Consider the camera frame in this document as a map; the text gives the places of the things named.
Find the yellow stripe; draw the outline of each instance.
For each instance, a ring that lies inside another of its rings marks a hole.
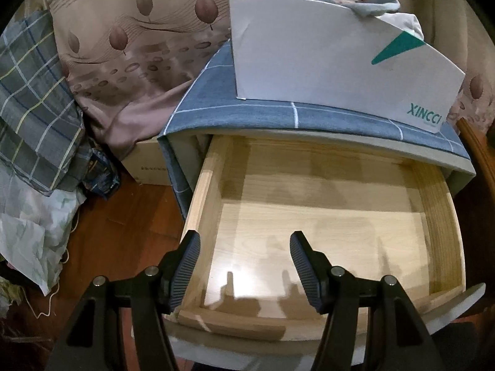
[[[53,188],[55,187],[55,182],[58,178],[58,175],[60,174],[60,170],[62,169],[63,163],[65,162],[65,159],[69,155],[70,148],[72,148],[72,146],[74,145],[74,142],[76,141],[77,136],[79,135],[81,130],[82,130],[82,128],[77,130],[74,138],[72,139],[72,142],[70,143],[69,147],[67,148],[67,151],[65,152],[65,155],[63,155],[62,161],[60,162],[60,165],[58,166],[57,174],[55,175],[55,178],[54,178],[53,182],[51,183],[50,190],[53,190]]]
[[[12,164],[15,162],[15,159],[17,157],[17,154],[19,153],[19,149],[21,148],[22,143],[24,142],[24,139],[21,139],[19,142],[19,145],[17,146],[17,149],[15,150],[14,156],[12,157]]]
[[[64,79],[65,79],[65,77],[60,78],[60,79],[57,81],[57,83],[56,83],[54,86],[52,86],[52,87],[50,88],[50,90],[46,93],[46,95],[45,95],[45,96],[43,96],[43,98],[42,98],[42,99],[41,99],[38,103],[36,103],[33,107],[31,107],[28,111],[26,111],[26,112],[24,113],[24,115],[23,115],[23,116],[22,116],[22,118],[21,118],[21,121],[19,121],[19,125],[18,125],[18,126],[17,126],[17,128],[15,129],[15,133],[16,133],[16,134],[18,134],[18,133],[19,133],[19,129],[21,128],[21,124],[22,124],[22,122],[25,120],[26,116],[27,116],[27,115],[28,115],[31,111],[33,111],[35,108],[37,108],[39,105],[41,105],[41,103],[43,103],[43,102],[45,101],[45,99],[48,97],[48,95],[50,95],[51,91],[53,91],[53,90],[57,87],[57,85],[58,85],[59,83],[61,83]]]
[[[8,71],[8,73],[6,73],[5,75],[1,76],[0,77],[0,81],[2,79],[4,79],[6,76],[8,76],[12,71],[14,71],[14,69],[22,62],[22,60],[24,60],[28,55],[29,53],[31,53],[34,49],[36,49],[41,43],[43,43],[45,41],[45,39],[47,37],[50,37],[51,35],[54,34],[54,31],[51,31],[49,34],[47,34],[43,39],[41,39],[38,43],[36,43],[33,47],[31,47],[27,52],[26,54],[24,54],[24,56],[21,57],[21,59]]]

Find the gray plaid fabric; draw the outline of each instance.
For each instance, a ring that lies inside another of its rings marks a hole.
[[[0,38],[0,159],[36,190],[72,191],[90,146],[62,74],[48,11],[11,24]]]

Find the open wooden drawer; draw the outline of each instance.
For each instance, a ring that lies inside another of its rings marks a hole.
[[[289,253],[302,230],[355,276],[395,275],[420,313],[464,291],[459,226],[440,170],[360,145],[215,136],[184,233],[201,253],[179,323],[264,340],[319,340],[325,324]],[[366,331],[362,309],[358,333]]]

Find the screw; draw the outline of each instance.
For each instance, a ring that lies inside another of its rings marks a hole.
[[[393,286],[393,285],[395,285],[397,283],[397,279],[394,276],[392,276],[392,275],[385,276],[383,280],[389,286]]]
[[[93,279],[93,284],[95,286],[103,286],[106,283],[105,276],[97,276]]]
[[[332,267],[330,270],[330,273],[333,276],[343,276],[344,273],[346,273],[345,269],[343,267]]]
[[[144,270],[144,273],[146,274],[146,276],[155,276],[158,273],[158,267],[156,266],[147,267]]]

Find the white cardboard box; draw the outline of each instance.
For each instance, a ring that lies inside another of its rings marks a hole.
[[[316,0],[229,0],[237,97],[356,110],[439,131],[464,73],[375,17]]]
[[[170,185],[167,165],[157,137],[138,142],[122,164],[139,184]]]

